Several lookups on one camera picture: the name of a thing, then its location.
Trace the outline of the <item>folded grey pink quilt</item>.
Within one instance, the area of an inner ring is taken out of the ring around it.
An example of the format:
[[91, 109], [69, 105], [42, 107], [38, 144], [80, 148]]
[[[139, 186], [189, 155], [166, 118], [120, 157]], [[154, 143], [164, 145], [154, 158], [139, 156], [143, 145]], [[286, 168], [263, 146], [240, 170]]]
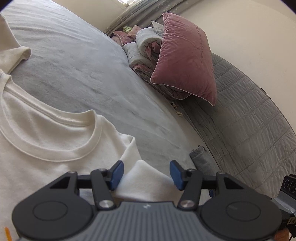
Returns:
[[130, 31], [124, 31], [131, 40], [123, 44], [130, 68], [145, 82], [167, 98], [184, 100], [189, 93], [175, 87], [163, 84], [153, 84], [151, 76], [156, 68], [161, 50], [164, 27], [162, 24], [152, 21], [152, 26], [141, 29], [134, 26]]

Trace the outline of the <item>pink velvet pillow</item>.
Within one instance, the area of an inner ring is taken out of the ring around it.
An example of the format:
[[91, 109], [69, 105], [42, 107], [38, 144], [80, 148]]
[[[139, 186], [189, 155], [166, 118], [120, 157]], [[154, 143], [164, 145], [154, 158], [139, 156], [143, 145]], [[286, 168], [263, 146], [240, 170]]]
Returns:
[[163, 13], [164, 34], [150, 82], [166, 85], [216, 104], [217, 87], [205, 32], [182, 16]]

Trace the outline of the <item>grey patterned curtain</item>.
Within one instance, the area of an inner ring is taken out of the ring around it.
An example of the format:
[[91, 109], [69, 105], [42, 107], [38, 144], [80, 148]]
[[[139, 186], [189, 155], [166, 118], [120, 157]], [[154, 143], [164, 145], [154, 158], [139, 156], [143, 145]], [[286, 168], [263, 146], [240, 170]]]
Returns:
[[162, 24], [163, 13], [179, 15], [199, 2], [199, 0], [135, 1], [115, 18], [103, 32], [111, 36], [114, 31], [122, 31], [125, 26], [137, 25], [140, 28], [146, 28], [152, 24], [152, 21]]

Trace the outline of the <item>grey bed sheet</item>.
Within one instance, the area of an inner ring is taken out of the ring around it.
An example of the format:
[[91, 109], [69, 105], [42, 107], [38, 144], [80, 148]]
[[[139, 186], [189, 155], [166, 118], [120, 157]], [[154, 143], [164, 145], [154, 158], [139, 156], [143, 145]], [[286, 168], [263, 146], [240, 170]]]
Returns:
[[172, 160], [194, 166], [189, 154], [201, 138], [110, 37], [53, 1], [12, 1], [2, 13], [32, 50], [11, 74], [22, 89], [63, 111], [95, 110], [134, 136], [142, 159], [164, 174]]

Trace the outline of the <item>grey quilted headboard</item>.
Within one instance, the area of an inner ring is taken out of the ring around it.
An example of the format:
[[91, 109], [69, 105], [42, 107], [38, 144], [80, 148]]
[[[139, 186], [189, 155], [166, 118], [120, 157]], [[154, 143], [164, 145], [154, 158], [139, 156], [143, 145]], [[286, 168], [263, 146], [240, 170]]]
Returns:
[[216, 54], [212, 62], [216, 104], [192, 95], [177, 105], [221, 171], [276, 197], [284, 177], [295, 173], [295, 132], [247, 75]]

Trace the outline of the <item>small grey folded cloth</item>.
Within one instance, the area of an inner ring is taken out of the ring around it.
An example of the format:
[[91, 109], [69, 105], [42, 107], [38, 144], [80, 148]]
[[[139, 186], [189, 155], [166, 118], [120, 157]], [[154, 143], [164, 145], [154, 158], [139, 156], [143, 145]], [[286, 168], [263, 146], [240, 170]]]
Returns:
[[198, 146], [197, 149], [191, 151], [189, 156], [196, 169], [204, 175], [215, 176], [217, 172], [220, 172], [216, 161], [203, 146]]

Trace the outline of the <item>white Winnie the Pooh shirt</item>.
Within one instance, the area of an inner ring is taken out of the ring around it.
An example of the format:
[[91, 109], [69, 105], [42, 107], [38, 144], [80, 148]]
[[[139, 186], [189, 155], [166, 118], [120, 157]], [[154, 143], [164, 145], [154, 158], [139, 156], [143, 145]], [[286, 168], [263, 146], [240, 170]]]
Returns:
[[61, 111], [16, 85], [11, 71], [30, 55], [1, 18], [1, 240], [17, 238], [11, 213], [24, 198], [67, 171], [89, 174], [118, 160], [125, 174], [116, 200], [178, 202], [172, 179], [141, 159], [133, 136], [93, 110]]

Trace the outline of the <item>green patterned small item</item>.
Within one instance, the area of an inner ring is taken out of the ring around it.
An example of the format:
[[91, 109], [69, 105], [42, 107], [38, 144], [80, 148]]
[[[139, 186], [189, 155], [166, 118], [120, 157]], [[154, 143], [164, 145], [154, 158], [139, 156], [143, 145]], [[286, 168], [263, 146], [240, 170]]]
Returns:
[[122, 29], [122, 31], [127, 33], [127, 34], [132, 30], [133, 30], [133, 27], [131, 27], [131, 26], [124, 26], [123, 29]]

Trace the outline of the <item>pink folded blanket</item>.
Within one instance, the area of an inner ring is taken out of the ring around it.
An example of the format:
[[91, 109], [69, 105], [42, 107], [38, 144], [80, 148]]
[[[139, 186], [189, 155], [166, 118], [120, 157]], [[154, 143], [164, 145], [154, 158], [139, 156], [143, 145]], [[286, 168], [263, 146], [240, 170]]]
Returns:
[[112, 40], [123, 47], [125, 44], [135, 42], [137, 33], [141, 30], [137, 25], [133, 26], [133, 30], [128, 34], [123, 31], [115, 31], [112, 35]]

